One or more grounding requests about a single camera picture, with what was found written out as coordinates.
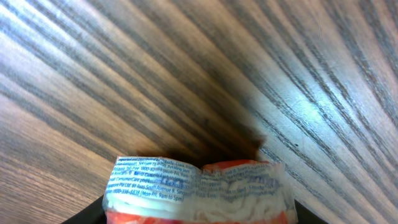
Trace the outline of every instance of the red and white packaging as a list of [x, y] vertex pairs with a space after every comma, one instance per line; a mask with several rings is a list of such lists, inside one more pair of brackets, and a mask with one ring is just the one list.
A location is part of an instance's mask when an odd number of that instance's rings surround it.
[[163, 157], [119, 157], [103, 207], [108, 224], [297, 223], [284, 165], [269, 161], [200, 170]]

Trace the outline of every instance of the wood grain surface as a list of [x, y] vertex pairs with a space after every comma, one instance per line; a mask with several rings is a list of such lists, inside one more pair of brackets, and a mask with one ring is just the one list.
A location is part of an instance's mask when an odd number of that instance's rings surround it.
[[0, 0], [0, 45], [0, 223], [66, 220], [119, 155], [257, 153], [327, 222], [398, 223], [396, 0]]

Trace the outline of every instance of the snack bag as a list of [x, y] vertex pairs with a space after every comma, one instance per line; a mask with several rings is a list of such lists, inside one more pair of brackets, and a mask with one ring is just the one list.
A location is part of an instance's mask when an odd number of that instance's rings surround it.
[[284, 165], [238, 160], [197, 167], [119, 157], [106, 187], [108, 224], [296, 223]]

